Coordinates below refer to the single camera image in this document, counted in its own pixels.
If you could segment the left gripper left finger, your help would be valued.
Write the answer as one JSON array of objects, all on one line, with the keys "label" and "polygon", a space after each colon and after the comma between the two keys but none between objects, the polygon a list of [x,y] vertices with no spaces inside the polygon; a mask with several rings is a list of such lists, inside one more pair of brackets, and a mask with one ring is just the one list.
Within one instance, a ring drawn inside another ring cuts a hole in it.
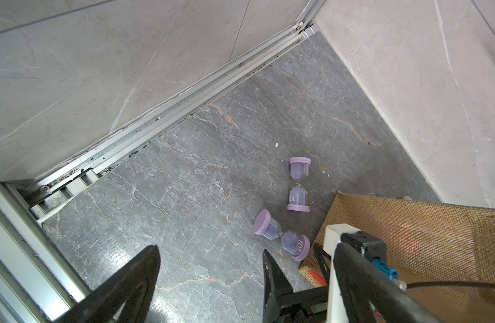
[{"label": "left gripper left finger", "polygon": [[149,245],[57,322],[144,322],[159,274],[158,246]]}]

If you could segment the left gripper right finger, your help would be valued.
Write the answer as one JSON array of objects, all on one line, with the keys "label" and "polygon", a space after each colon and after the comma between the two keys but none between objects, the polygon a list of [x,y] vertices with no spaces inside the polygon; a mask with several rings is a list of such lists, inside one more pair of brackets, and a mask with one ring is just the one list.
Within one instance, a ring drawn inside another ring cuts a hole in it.
[{"label": "left gripper right finger", "polygon": [[336,247],[333,266],[349,322],[441,322],[347,243]]}]

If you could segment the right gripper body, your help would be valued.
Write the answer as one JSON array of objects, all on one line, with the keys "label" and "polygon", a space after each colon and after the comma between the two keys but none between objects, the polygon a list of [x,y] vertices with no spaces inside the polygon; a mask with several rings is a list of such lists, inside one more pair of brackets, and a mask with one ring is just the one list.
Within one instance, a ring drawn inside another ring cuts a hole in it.
[{"label": "right gripper body", "polygon": [[[323,244],[312,246],[325,281],[321,287],[295,292],[269,251],[262,255],[264,266],[263,322],[349,322],[333,266],[336,247],[343,233],[361,231],[348,224],[327,226]],[[392,281],[402,291],[407,285]],[[375,322],[386,322],[375,311]]]}]

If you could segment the purple hourglass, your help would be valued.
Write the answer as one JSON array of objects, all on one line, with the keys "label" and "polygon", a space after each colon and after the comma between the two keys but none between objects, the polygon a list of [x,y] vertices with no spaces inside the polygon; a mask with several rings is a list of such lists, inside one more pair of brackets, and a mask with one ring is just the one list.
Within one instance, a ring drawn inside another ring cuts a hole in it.
[{"label": "purple hourglass", "polygon": [[309,213],[308,192],[304,188],[304,182],[309,177],[309,167],[312,163],[308,157],[290,157],[289,173],[295,186],[289,191],[287,209],[302,213]]},{"label": "purple hourglass", "polygon": [[307,236],[292,230],[283,231],[280,223],[266,209],[258,213],[252,224],[252,230],[255,235],[263,236],[268,240],[280,239],[283,249],[294,261],[304,261],[310,252],[311,244]]}]

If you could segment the red burlap canvas bag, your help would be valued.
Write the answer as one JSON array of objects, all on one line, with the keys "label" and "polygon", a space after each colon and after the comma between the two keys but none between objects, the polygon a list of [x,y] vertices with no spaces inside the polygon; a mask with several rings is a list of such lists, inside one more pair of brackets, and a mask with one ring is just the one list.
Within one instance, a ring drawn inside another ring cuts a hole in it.
[{"label": "red burlap canvas bag", "polygon": [[[382,239],[407,283],[495,283],[495,209],[336,195],[324,225],[345,223]],[[445,322],[495,322],[495,290],[417,287],[411,296]]]}]

